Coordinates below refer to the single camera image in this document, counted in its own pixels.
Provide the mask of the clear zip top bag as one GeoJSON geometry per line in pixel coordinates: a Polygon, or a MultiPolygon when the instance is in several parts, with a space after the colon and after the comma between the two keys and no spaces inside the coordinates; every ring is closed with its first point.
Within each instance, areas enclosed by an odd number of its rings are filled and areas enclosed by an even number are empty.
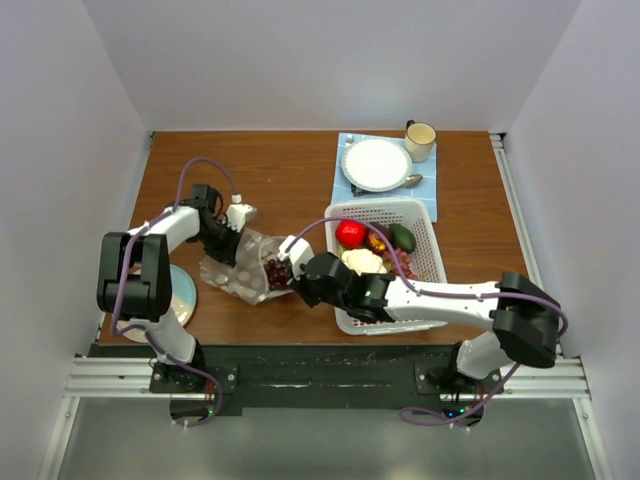
{"type": "Polygon", "coordinates": [[[224,265],[205,256],[200,263],[200,279],[209,286],[222,290],[243,301],[258,305],[292,292],[270,291],[263,263],[276,257],[285,236],[261,234],[246,229],[242,234],[234,266],[224,265]]]}

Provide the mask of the fake red apple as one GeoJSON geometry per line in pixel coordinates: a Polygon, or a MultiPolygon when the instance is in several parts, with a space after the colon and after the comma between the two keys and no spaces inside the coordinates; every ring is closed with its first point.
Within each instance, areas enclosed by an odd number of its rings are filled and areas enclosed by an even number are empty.
{"type": "Polygon", "coordinates": [[[335,230],[335,238],[345,249],[357,249],[363,244],[367,228],[351,220],[342,220],[335,230]]]}

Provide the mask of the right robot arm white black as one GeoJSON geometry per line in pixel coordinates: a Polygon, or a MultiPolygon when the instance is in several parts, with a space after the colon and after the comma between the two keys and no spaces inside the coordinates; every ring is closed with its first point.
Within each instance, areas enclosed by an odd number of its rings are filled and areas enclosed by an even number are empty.
{"type": "Polygon", "coordinates": [[[478,284],[412,282],[358,274],[329,252],[294,260],[292,270],[291,288],[311,307],[325,303],[370,324],[420,320],[480,329],[436,375],[444,388],[466,393],[510,363],[549,369],[556,362],[561,308],[519,274],[478,284]]]}

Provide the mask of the fake green pepper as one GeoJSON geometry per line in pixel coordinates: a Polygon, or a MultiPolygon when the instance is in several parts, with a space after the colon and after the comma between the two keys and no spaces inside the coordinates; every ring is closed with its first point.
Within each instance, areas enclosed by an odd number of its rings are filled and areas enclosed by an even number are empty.
{"type": "Polygon", "coordinates": [[[391,233],[391,243],[395,249],[411,254],[417,246],[416,237],[413,233],[401,224],[390,224],[389,231],[391,233]]]}

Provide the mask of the fake dark red fruit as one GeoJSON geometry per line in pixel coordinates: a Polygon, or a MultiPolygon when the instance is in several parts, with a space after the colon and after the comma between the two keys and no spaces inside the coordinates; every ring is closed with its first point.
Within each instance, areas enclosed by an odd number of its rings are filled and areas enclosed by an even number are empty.
{"type": "Polygon", "coordinates": [[[372,222],[365,236],[366,247],[377,255],[383,255],[388,251],[388,244],[392,244],[390,229],[377,222],[372,222]]]}

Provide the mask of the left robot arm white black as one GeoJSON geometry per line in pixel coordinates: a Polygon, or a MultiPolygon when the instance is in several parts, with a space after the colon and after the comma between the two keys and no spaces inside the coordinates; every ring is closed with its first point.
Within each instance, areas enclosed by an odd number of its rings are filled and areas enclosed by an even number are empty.
{"type": "Polygon", "coordinates": [[[140,332],[156,354],[154,373],[182,391],[211,389],[214,381],[202,347],[171,307],[170,254],[199,242],[213,260],[233,267],[255,213],[239,194],[226,206],[217,190],[195,185],[189,198],[178,198],[156,218],[102,239],[96,296],[99,308],[111,315],[111,334],[140,332]]]}

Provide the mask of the fake red grapes bunch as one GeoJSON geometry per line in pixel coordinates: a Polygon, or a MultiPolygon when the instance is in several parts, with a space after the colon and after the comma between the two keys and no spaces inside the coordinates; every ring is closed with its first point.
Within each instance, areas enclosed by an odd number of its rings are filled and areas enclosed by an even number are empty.
{"type": "Polygon", "coordinates": [[[401,251],[400,249],[395,249],[395,255],[398,259],[400,267],[397,267],[396,263],[393,261],[392,255],[389,250],[383,253],[383,266],[385,267],[386,271],[388,273],[392,273],[396,277],[400,275],[400,272],[403,272],[407,279],[417,280],[418,276],[411,268],[411,258],[409,254],[401,251]]]}

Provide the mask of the fake white cauliflower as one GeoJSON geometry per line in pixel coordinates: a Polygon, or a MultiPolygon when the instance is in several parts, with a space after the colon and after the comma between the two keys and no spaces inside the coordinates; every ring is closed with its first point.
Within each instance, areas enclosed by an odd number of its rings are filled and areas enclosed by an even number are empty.
{"type": "Polygon", "coordinates": [[[345,250],[340,259],[356,274],[386,274],[387,269],[381,256],[366,248],[345,250]]]}

